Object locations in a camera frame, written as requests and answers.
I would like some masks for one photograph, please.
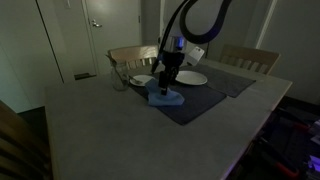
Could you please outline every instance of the door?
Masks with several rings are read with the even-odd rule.
[[[109,49],[141,45],[140,0],[85,0],[98,73],[110,72]]]
[[[36,0],[1,0],[0,24],[0,99],[16,112],[43,106],[62,77]]]

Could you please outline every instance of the floor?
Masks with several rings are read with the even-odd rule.
[[[288,108],[294,107],[320,116],[320,106],[305,103],[289,97],[284,97],[278,107]],[[46,143],[48,143],[47,124],[45,116],[45,107],[37,108],[27,112],[19,113],[34,129],[35,133]],[[272,167],[267,166],[263,161],[255,164],[254,170],[238,179],[253,180],[253,179],[283,179],[283,176],[275,171]]]

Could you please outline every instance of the robotic arm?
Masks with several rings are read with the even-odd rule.
[[[167,88],[169,84],[174,82],[179,72],[179,67],[185,58],[185,54],[183,53],[183,51],[185,50],[186,40],[195,44],[204,44],[214,39],[219,34],[222,28],[225,15],[227,13],[227,9],[231,1],[232,0],[220,0],[219,2],[217,2],[216,0],[200,0],[198,2],[198,0],[183,0],[183,2],[175,10],[172,17],[170,18],[170,21],[168,22],[168,25],[166,27],[161,41],[158,57],[151,69],[151,73],[154,73],[159,63],[162,63],[165,66],[165,70],[161,71],[159,76],[159,87],[161,88],[162,95],[167,94]],[[207,9],[207,11],[203,10],[204,8],[209,7],[206,6],[207,4],[212,5],[213,3],[214,5],[220,3],[220,8],[217,8],[216,6],[214,9]],[[195,7],[194,12],[197,12],[198,14],[200,13],[202,17],[199,17],[198,19],[194,19],[197,18],[194,16],[190,17],[190,14],[188,12],[191,10],[192,7]],[[171,29],[173,27],[176,31],[177,29],[179,29],[175,27],[174,23],[180,11],[181,14],[179,25],[183,36],[180,32],[171,32]],[[210,23],[206,23],[204,19],[210,19],[212,18],[211,16],[216,17],[216,19],[215,23],[211,27],[209,27],[210,29],[207,32],[200,32],[201,34],[193,34],[192,32],[190,32],[190,23],[187,25],[187,18],[191,19],[191,26],[197,24],[198,22],[207,25]]]

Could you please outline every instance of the white plate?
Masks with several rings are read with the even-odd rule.
[[[193,71],[179,71],[176,81],[188,84],[188,85],[202,85],[205,84],[208,79],[203,74]]]
[[[141,84],[137,84],[133,79],[130,79],[130,83],[135,85],[135,86],[145,86],[145,84],[150,81],[152,78],[152,76],[147,76],[147,75],[137,75],[137,76],[133,76],[133,78],[135,78],[138,81],[141,81]]]

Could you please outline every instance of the glass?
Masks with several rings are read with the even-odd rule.
[[[129,87],[129,75],[126,62],[117,63],[111,61],[111,81],[112,86],[117,91],[127,90]]]

